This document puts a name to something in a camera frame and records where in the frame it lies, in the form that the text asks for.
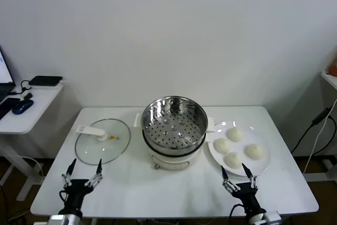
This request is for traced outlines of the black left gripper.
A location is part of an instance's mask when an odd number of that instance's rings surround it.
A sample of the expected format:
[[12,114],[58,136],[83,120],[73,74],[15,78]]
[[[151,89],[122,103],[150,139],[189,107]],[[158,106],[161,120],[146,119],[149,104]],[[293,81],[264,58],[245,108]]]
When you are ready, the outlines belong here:
[[74,159],[68,166],[66,173],[62,174],[64,192],[66,193],[66,199],[64,201],[64,208],[67,210],[81,210],[84,198],[87,194],[93,192],[92,186],[97,186],[102,180],[102,159],[100,159],[96,174],[88,179],[74,179],[71,180],[75,163],[77,159]]

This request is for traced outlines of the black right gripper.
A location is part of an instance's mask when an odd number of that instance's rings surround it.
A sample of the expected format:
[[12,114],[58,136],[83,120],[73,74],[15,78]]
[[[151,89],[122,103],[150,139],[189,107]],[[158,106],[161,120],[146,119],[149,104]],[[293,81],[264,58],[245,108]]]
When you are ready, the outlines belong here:
[[235,197],[241,200],[245,212],[258,212],[261,210],[261,206],[255,197],[257,193],[256,176],[252,174],[251,170],[244,163],[242,163],[242,167],[250,183],[239,183],[236,186],[229,180],[226,170],[221,166],[222,185],[227,191],[236,191]]

